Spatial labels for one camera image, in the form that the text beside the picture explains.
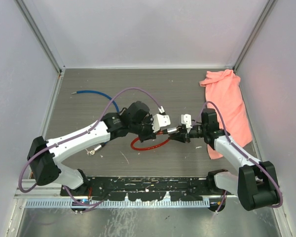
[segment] orange towel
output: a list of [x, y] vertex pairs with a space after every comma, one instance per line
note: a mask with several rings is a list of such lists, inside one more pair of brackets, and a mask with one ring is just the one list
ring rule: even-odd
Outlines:
[[[240, 77], [236, 76], [233, 70], [225, 70], [224, 72], [207, 72], [205, 80], [199, 84], [206, 87], [206, 101], [212, 101], [217, 105], [227, 131], [241, 147], [244, 147], [252, 141], [252, 136], [239, 82]], [[208, 104], [207, 107], [214, 108], [211, 104]], [[217, 119], [220, 128], [222, 128], [219, 116]], [[207, 150], [211, 159], [222, 157], [210, 146], [207, 146]]]

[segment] robotic arm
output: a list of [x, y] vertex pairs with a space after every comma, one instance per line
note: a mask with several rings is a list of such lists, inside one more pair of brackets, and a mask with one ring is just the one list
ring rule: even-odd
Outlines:
[[262, 166], [271, 178], [277, 182], [274, 165], [261, 162], [247, 153], [229, 135], [227, 139], [223, 129], [219, 128], [217, 114], [214, 109], [204, 109], [202, 123], [192, 125], [191, 115], [181, 115], [181, 125], [177, 128], [166, 129], [169, 139], [180, 142], [190, 142], [191, 138], [204, 138], [206, 144], [222, 154], [238, 170], [238, 176], [225, 169], [211, 171], [207, 176], [207, 184], [213, 192], [222, 190], [237, 195], [246, 210], [277, 204], [279, 194], [269, 178], [250, 160]]
[[[30, 164], [37, 185], [57, 183], [68, 186], [77, 195], [85, 193], [89, 187], [88, 179], [82, 170], [73, 170], [63, 165], [65, 159], [92, 145], [124, 137], [129, 132], [137, 134], [140, 141], [155, 139], [161, 127], [170, 125], [170, 118], [162, 108], [159, 114], [152, 116], [149, 107], [137, 101], [120, 113], [107, 113], [98, 125], [89, 131], [95, 123], [62, 137], [45, 141], [40, 136], [33, 140], [28, 160], [42, 149], [56, 144], [56, 147], [42, 153]], [[75, 138], [85, 131], [88, 131], [85, 135]], [[60, 141], [68, 138], [71, 140], [58, 145]]]

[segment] wooden table surface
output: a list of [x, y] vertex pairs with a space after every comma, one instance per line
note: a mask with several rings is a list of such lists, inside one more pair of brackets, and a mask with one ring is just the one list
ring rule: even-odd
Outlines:
[[[56, 101], [47, 132], [47, 139], [56, 138], [83, 128], [98, 119], [108, 99], [97, 94], [74, 94], [78, 90], [97, 90], [113, 97], [126, 87], [136, 86], [150, 92], [170, 116], [171, 127], [176, 127], [181, 114], [195, 118], [205, 101], [205, 88], [199, 81], [205, 78], [202, 69], [67, 69]], [[140, 100], [152, 114], [158, 112], [155, 103], [140, 91], [127, 91], [116, 103], [121, 108]], [[236, 170], [225, 159], [211, 160], [203, 139], [184, 144], [170, 141], [163, 147], [138, 152], [130, 148], [136, 137], [110, 141], [93, 156], [81, 151], [66, 159], [63, 164], [82, 169], [94, 176], [196, 176], [205, 177], [208, 171], [225, 168]], [[157, 144], [167, 138], [160, 135], [155, 141], [145, 141], [140, 147]], [[245, 149], [254, 155], [251, 144]]]

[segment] blue hose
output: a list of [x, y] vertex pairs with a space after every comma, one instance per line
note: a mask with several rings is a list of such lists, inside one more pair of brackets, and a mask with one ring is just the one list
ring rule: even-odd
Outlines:
[[[94, 93], [94, 94], [103, 95], [103, 96], [107, 97], [109, 100], [112, 99], [111, 97], [109, 97], [109, 96], [106, 95], [105, 93], [100, 92], [100, 91], [96, 91], [96, 90], [79, 90], [79, 91], [74, 92], [74, 94], [80, 94], [80, 93]], [[116, 108], [116, 111], [119, 113], [119, 108], [118, 108], [116, 102], [113, 101], [113, 104], [114, 104], [114, 106], [115, 106], [115, 108]]]

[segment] wall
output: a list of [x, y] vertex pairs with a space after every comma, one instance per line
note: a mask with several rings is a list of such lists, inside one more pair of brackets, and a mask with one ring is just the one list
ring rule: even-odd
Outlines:
[[296, 0], [278, 1], [238, 70], [263, 159], [296, 232]]
[[24, 2], [67, 68], [221, 68], [235, 64], [267, 1]]
[[57, 79], [16, 3], [0, 0], [0, 236]]

